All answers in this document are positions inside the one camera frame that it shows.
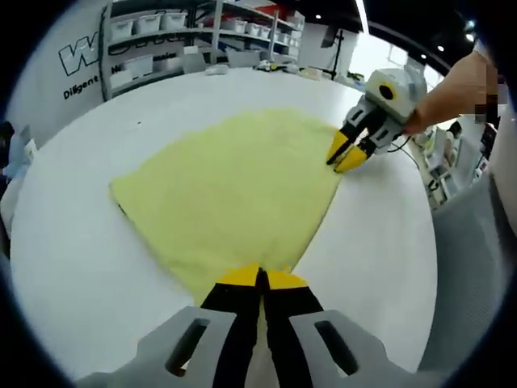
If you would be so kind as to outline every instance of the yellow towel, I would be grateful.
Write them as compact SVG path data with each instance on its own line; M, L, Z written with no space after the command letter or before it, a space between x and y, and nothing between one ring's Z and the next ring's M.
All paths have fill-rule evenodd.
M231 268L293 268L334 196L335 128L297 111L245 112L169 144L111 193L197 303Z

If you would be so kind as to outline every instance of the ceiling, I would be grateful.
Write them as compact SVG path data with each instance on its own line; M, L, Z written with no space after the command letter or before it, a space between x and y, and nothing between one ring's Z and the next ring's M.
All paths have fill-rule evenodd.
M334 24L362 31L355 0L276 0L297 9L308 23ZM370 33L408 51L440 72L472 51L465 38L466 21L454 0L364 0Z

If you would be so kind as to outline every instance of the person's hand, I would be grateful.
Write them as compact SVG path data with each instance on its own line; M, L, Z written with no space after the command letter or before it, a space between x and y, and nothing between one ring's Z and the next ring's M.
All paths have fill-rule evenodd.
M405 135L416 135L425 131L427 126L422 121L422 116L417 109L411 113L410 118L404 124L402 133Z

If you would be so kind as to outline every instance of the desk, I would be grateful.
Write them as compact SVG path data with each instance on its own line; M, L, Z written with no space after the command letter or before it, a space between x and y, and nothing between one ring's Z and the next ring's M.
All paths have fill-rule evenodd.
M340 126L359 96L291 74L189 74L101 105L39 150L13 221L12 276L29 324L63 370L79 378L119 368L141 337L192 302L109 196L112 178L242 110L294 107ZM413 162L387 154L348 174L295 272L324 307L347 313L415 370L435 308L436 254Z

